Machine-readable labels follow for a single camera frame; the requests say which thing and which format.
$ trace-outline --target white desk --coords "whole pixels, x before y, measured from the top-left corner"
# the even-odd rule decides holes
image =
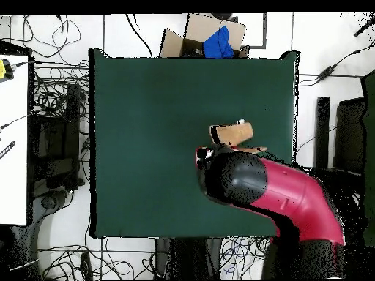
[[[11,64],[28,61],[27,56],[5,56]],[[14,72],[12,80],[0,83],[0,126],[27,115],[28,66]],[[0,133],[0,152],[12,141],[15,146],[0,159],[0,224],[26,224],[27,118]]]

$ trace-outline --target yellow device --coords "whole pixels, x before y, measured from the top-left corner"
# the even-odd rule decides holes
[[[12,80],[14,68],[7,59],[0,59],[0,83],[7,80]]]

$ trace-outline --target white floor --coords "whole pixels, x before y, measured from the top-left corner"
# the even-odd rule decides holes
[[[263,20],[262,14],[235,14],[239,16],[239,22],[247,26],[244,38],[246,45],[262,45]],[[185,30],[186,14],[175,15],[137,15],[141,36],[150,46],[154,55],[159,54],[160,42],[164,28],[170,28],[183,35]],[[68,15],[68,18],[77,25],[81,31],[81,40],[68,45],[62,50],[61,55],[69,64],[78,64],[83,59],[88,59],[89,48],[102,48],[110,57],[149,57],[145,45],[133,33],[125,15]],[[375,39],[374,28],[365,31],[359,37],[354,33],[366,22],[365,13],[267,13],[267,46],[266,49],[250,50],[251,58],[279,58],[288,50],[301,52],[300,80],[312,80],[327,66],[342,59],[346,54],[361,49]],[[0,37],[9,36],[9,28],[5,18],[0,20]],[[11,20],[13,39],[22,38],[23,17],[13,16]],[[29,18],[34,35],[38,40],[53,44],[52,33],[61,25],[55,15],[31,16]],[[30,38],[30,31],[26,29],[25,38]],[[62,44],[66,32],[56,32],[53,38],[56,44]],[[69,29],[69,41],[79,38],[78,30],[72,26]],[[44,53],[46,56],[56,52],[54,47],[49,47],[33,40],[26,43],[30,48]],[[36,60],[62,62],[59,55],[50,58],[34,55]],[[332,76],[316,84],[315,86],[299,87],[299,111],[298,111],[298,139],[297,147],[314,136],[316,99],[320,96],[330,97],[330,128],[336,124],[336,108],[341,100],[348,100],[363,95],[360,76],[366,75],[375,69],[375,48],[365,50],[359,55],[353,55],[340,63],[335,69],[334,75],[346,75],[346,77]],[[333,143],[335,131],[330,132],[330,165],[333,158]],[[314,142],[306,144],[300,149],[297,161],[301,165],[313,164]],[[39,234],[39,248],[63,247],[74,244],[84,244],[84,235],[89,221],[89,185],[81,187],[74,196],[69,208],[49,216],[42,224]],[[88,238],[88,247],[100,251],[100,240]],[[142,259],[148,259],[149,253],[155,250],[153,239],[121,239],[110,238],[108,249],[112,251],[140,251],[138,253],[111,252],[114,261],[128,261],[135,273],[144,269]],[[60,252],[41,252],[40,268],[45,269],[51,264]],[[103,257],[108,260],[106,252]],[[94,268],[100,266],[98,260],[92,258]],[[119,271],[126,273],[129,268],[122,264]],[[236,278],[237,274],[228,267],[222,276]],[[260,278],[261,262],[255,263],[249,270],[253,279]],[[61,274],[54,269],[51,275]],[[123,277],[131,279],[131,274]],[[137,279],[151,279],[149,272],[143,273]],[[114,273],[103,277],[118,279]]]

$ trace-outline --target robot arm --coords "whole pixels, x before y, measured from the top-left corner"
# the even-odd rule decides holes
[[[271,218],[278,237],[288,238],[284,232],[293,229],[297,232],[296,277],[343,276],[342,227],[315,178],[227,146],[198,149],[196,164],[201,189],[211,200]],[[293,229],[286,230],[281,219],[287,219]]]

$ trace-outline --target green tabletop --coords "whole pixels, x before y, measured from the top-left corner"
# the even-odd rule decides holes
[[[297,52],[278,60],[89,55],[96,237],[275,235],[271,220],[201,193],[195,151],[211,143],[209,125],[245,119],[254,137],[243,146],[291,162]]]

